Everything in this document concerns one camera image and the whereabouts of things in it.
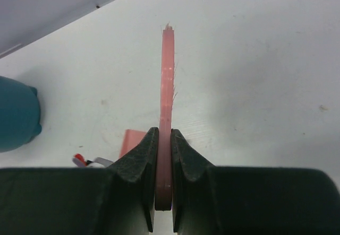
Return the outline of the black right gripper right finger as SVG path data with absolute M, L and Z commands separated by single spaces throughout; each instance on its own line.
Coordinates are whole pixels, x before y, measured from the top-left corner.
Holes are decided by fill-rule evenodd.
M 171 132 L 178 234 L 339 234 L 339 192 L 305 168 L 215 166 Z

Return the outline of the pink hand brush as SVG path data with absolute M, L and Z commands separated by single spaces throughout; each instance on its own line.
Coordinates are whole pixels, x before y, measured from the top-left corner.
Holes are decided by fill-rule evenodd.
M 155 210 L 168 211 L 172 207 L 171 129 L 174 100 L 174 29 L 166 25 L 162 34 L 160 118 L 156 167 Z

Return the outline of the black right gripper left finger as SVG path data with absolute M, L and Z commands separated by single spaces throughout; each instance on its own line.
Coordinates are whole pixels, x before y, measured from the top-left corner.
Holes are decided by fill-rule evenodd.
M 1 170 L 1 234 L 149 234 L 159 131 L 107 168 Z

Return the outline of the pink plastic dustpan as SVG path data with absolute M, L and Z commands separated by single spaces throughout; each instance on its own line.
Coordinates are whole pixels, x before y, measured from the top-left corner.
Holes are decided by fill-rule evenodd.
M 119 158 L 126 155 L 130 150 L 135 148 L 142 141 L 145 135 L 146 132 L 134 129 L 127 129 L 124 133 Z

